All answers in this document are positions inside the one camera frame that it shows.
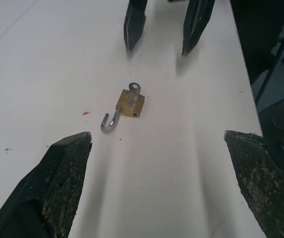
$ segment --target padlock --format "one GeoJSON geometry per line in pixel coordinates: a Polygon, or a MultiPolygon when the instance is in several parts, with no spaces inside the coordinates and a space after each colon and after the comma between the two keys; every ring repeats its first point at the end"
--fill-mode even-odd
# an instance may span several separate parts
{"type": "Polygon", "coordinates": [[[145,101],[145,97],[140,94],[141,86],[137,83],[130,83],[128,88],[130,90],[123,89],[115,107],[116,112],[109,125],[106,125],[109,114],[106,113],[104,116],[100,126],[102,132],[109,132],[113,129],[119,113],[134,118],[140,117],[145,101]]]}

